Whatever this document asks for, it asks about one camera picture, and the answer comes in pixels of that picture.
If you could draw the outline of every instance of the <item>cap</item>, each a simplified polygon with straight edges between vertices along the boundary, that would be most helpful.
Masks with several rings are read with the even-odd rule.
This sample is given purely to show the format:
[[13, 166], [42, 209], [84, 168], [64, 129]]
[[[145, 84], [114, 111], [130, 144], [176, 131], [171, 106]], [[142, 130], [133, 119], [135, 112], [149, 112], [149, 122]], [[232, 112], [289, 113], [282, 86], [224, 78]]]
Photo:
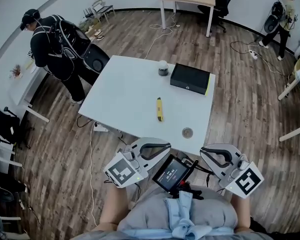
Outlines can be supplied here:
[[40, 14], [37, 9], [27, 10], [22, 16], [20, 29], [24, 30], [27, 24], [31, 24], [37, 18], [40, 18]]

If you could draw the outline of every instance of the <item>table leg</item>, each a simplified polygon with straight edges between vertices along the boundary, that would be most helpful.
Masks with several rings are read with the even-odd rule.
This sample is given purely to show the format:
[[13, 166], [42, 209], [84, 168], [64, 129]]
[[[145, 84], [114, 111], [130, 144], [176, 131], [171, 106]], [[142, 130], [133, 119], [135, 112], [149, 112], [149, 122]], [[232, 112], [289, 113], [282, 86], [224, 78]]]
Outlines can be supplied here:
[[24, 100], [23, 102], [24, 102], [25, 106], [32, 108], [32, 105], [28, 101]]
[[103, 16], [105, 17], [106, 22], [109, 24], [109, 20], [108, 20], [108, 17], [107, 17], [107, 15], [106, 15], [106, 13], [104, 13]]
[[211, 7], [210, 7], [210, 15], [209, 15], [208, 27], [207, 27], [207, 29], [206, 29], [206, 35], [205, 35], [207, 38], [208, 38], [209, 35], [210, 35], [210, 28], [211, 28], [211, 22], [212, 22], [213, 14], [214, 14], [214, 6], [211, 6]]
[[296, 136], [296, 135], [298, 135], [298, 134], [300, 134], [300, 128], [298, 128], [298, 129], [296, 129], [296, 130], [294, 130], [294, 131], [292, 131], [292, 132], [290, 132], [290, 133], [288, 133], [288, 134], [286, 134], [286, 135], [280, 137], [280, 138], [279, 138], [279, 141], [280, 141], [280, 142], [283, 142], [283, 141], [285, 141], [285, 140], [287, 140], [287, 139], [290, 139], [290, 138], [292, 138], [292, 137], [294, 137], [294, 136]]
[[176, 11], [177, 11], [177, 2], [174, 1], [174, 2], [173, 2], [173, 13], [175, 14]]
[[300, 82], [299, 78], [295, 79], [284, 91], [279, 95], [278, 100], [281, 101], [290, 91]]
[[166, 17], [165, 17], [165, 8], [164, 1], [160, 0], [160, 10], [161, 10], [161, 20], [162, 20], [162, 29], [166, 29]]
[[43, 121], [45, 121], [47, 123], [50, 122], [50, 120], [48, 118], [46, 118], [43, 115], [41, 115], [41, 114], [37, 113], [36, 111], [32, 110], [30, 107], [27, 107], [26, 105], [23, 105], [23, 106], [24, 106], [24, 108], [25, 108], [26, 111], [28, 111], [29, 113], [33, 114], [34, 116], [42, 119]]

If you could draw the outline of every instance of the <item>small screen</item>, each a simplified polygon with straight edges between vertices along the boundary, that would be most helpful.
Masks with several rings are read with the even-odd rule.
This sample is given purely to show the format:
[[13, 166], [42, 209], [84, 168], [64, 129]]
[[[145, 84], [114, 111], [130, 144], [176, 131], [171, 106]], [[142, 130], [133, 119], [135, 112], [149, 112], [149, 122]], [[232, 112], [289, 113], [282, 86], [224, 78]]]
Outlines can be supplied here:
[[185, 165], [173, 159], [157, 179], [157, 182], [167, 190], [170, 190], [177, 182], [179, 182], [186, 171], [187, 167]]

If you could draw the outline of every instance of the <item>black device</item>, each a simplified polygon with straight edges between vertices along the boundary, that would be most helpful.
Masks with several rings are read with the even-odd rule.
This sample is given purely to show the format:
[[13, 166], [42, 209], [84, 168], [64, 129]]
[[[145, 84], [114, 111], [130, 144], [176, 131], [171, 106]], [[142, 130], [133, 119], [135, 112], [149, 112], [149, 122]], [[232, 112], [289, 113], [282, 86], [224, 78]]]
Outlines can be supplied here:
[[209, 72], [177, 63], [171, 74], [170, 84], [205, 95], [209, 79]]
[[187, 178], [198, 165], [198, 162], [196, 160], [191, 166], [188, 166], [179, 158], [170, 154], [152, 180], [171, 194], [172, 198], [178, 198], [179, 191], [185, 191], [192, 193], [194, 199], [202, 200], [204, 199], [200, 196], [202, 191], [191, 189], [189, 183], [186, 182]]

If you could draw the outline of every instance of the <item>cable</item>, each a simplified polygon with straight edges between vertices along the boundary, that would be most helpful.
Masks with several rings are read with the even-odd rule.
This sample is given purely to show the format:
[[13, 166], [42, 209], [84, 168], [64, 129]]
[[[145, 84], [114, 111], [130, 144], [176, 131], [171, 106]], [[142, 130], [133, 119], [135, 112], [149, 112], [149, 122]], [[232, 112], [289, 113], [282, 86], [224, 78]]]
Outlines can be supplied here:
[[282, 76], [285, 77], [285, 75], [282, 74], [281, 72], [279, 72], [278, 70], [277, 70], [277, 71], [272, 71], [271, 68], [270, 68], [270, 66], [269, 66], [269, 64], [268, 64], [268, 61], [265, 60], [259, 53], [255, 52], [255, 51], [254, 51], [254, 53], [255, 53], [256, 55], [258, 55], [258, 56], [266, 63], [266, 65], [268, 66], [269, 70], [270, 70], [272, 73], [278, 73], [278, 74], [280, 74], [280, 75], [282, 75]]
[[217, 191], [217, 193], [218, 193], [219, 191], [221, 191], [220, 195], [222, 195], [222, 193], [223, 193], [224, 190], [225, 190], [225, 188], [221, 188], [221, 189], [219, 189], [219, 190]]
[[[12, 161], [14, 162], [15, 161], [15, 155], [17, 153], [15, 153], [13, 156], [12, 156]], [[14, 167], [13, 168], [13, 172], [14, 172], [14, 179], [17, 180], [17, 176], [16, 176], [16, 168]], [[41, 229], [41, 223], [39, 221], [39, 218], [35, 212], [35, 210], [30, 206], [30, 204], [26, 201], [26, 200], [21, 200], [20, 196], [19, 196], [19, 193], [16, 192], [16, 195], [18, 197], [18, 202], [25, 202], [25, 204], [27, 205], [28, 209], [34, 214], [35, 218], [36, 218], [36, 221], [38, 222], [38, 226], [39, 226], [39, 229]]]
[[[186, 156], [186, 159], [188, 159], [191, 163], [194, 163], [194, 161], [193, 161], [189, 156]], [[197, 170], [199, 170], [199, 171], [204, 172], [204, 173], [211, 174], [211, 175], [215, 175], [213, 171], [207, 170], [207, 169], [203, 168], [202, 166], [200, 166], [199, 164], [197, 164], [195, 168], [196, 168]]]
[[206, 187], [209, 188], [209, 180], [210, 180], [210, 173], [208, 174], [208, 176], [206, 177]]
[[139, 184], [137, 184], [137, 183], [134, 183], [136, 186], [137, 186], [137, 194], [136, 194], [136, 196], [135, 196], [135, 200], [134, 200], [134, 202], [136, 203], [137, 201], [138, 201], [138, 199], [140, 198], [140, 194], [141, 194], [141, 187], [139, 186]]
[[[174, 16], [176, 15], [176, 13], [174, 13], [171, 17], [172, 21], [173, 21], [173, 25], [172, 26], [168, 26], [166, 27], [166, 29], [170, 30], [171, 32], [170, 33], [166, 33], [166, 34], [162, 34], [160, 35], [159, 37], [155, 38], [148, 50], [148, 52], [146, 53], [146, 56], [144, 57], [144, 59], [146, 59], [148, 57], [148, 54], [152, 48], [152, 46], [154, 45], [155, 41], [158, 40], [159, 38], [163, 37], [163, 36], [168, 36], [168, 35], [171, 35], [174, 31], [171, 29], [173, 28], [175, 25], [176, 25], [176, 22], [174, 20]], [[152, 24], [152, 25], [149, 25], [149, 28], [153, 29], [153, 30], [159, 30], [159, 29], [163, 29], [163, 26], [162, 25], [159, 25], [159, 24]]]
[[125, 143], [125, 141], [124, 141], [122, 138], [119, 138], [119, 137], [118, 137], [118, 139], [119, 139], [120, 141], [122, 141], [122, 142], [127, 146], [127, 143]]
[[94, 216], [94, 209], [95, 209], [95, 199], [94, 199], [94, 189], [92, 187], [92, 153], [93, 153], [93, 149], [92, 149], [92, 132], [94, 130], [94, 126], [95, 124], [92, 125], [91, 127], [91, 132], [90, 132], [90, 149], [91, 149], [91, 153], [90, 153], [90, 187], [91, 187], [91, 197], [92, 197], [92, 210], [91, 210], [91, 215], [93, 217], [93, 222], [95, 224], [95, 226], [97, 226], [97, 223], [96, 223], [96, 218]]
[[87, 124], [89, 124], [89, 123], [92, 121], [92, 119], [90, 119], [90, 120], [89, 120], [88, 122], [86, 122], [84, 125], [79, 126], [78, 120], [79, 120], [80, 117], [82, 117], [82, 115], [80, 115], [80, 116], [76, 119], [76, 126], [78, 126], [78, 128], [83, 128], [83, 127], [85, 127]]
[[233, 42], [230, 43], [230, 47], [231, 47], [232, 50], [234, 50], [235, 52], [237, 52], [237, 53], [239, 53], [239, 54], [248, 54], [249, 51], [247, 51], [247, 52], [241, 52], [241, 51], [238, 51], [238, 50], [236, 50], [235, 48], [232, 47], [232, 44], [235, 44], [235, 43], [243, 43], [244, 45], [247, 45], [248, 48], [249, 48], [249, 46], [259, 46], [259, 45], [251, 45], [251, 44], [253, 44], [253, 43], [255, 43], [255, 42], [256, 42], [256, 40], [255, 40], [255, 41], [252, 41], [252, 42], [250, 42], [250, 43], [245, 43], [245, 42], [242, 42], [242, 41], [233, 41]]

